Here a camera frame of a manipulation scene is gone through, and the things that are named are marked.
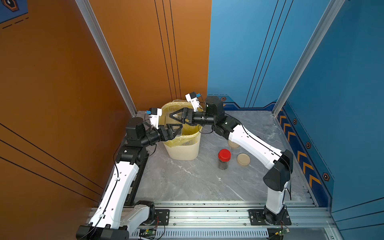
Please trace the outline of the glass jar with tea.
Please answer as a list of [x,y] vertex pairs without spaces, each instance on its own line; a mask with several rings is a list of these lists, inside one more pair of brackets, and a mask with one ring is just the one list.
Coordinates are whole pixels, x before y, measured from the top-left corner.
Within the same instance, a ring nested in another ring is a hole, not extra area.
[[268,143],[281,142],[282,129],[278,125],[267,125],[265,126],[265,140]]

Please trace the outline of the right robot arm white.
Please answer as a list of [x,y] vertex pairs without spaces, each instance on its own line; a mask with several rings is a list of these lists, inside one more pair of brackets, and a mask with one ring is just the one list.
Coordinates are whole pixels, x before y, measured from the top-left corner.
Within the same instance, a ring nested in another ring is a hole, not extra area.
[[293,173],[293,153],[281,151],[261,138],[252,134],[236,118],[225,113],[224,103],[217,96],[209,96],[205,101],[205,109],[198,111],[198,98],[188,98],[192,108],[180,108],[169,114],[169,117],[190,126],[212,127],[213,132],[239,145],[255,156],[268,170],[263,181],[268,188],[267,201],[263,215],[268,225],[279,225],[287,220],[288,211],[285,205],[285,191],[289,188]]

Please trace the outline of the beige jar lid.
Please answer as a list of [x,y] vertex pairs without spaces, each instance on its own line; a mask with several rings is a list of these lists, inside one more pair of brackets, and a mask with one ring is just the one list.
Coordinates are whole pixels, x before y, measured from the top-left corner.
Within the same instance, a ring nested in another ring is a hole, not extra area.
[[241,153],[237,156],[237,162],[240,166],[246,167],[250,164],[251,158],[244,153]]
[[228,145],[229,145],[229,147],[232,148],[232,149],[237,149],[237,148],[239,148],[239,145],[238,145],[238,144],[236,144],[236,143],[234,143],[234,142],[232,142],[232,141],[230,141],[230,140],[228,140]]

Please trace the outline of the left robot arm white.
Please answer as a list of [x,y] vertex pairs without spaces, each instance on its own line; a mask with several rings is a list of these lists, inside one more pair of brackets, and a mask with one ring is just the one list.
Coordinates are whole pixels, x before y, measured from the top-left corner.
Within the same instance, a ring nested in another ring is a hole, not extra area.
[[135,181],[149,158],[148,146],[173,140],[181,131],[181,124],[145,127],[143,118],[130,119],[126,126],[126,144],[121,146],[114,162],[114,172],[98,209],[87,225],[79,226],[78,240],[128,240],[131,232],[142,223],[151,224],[155,219],[155,205],[151,201],[139,201],[121,222],[127,196],[134,194]]

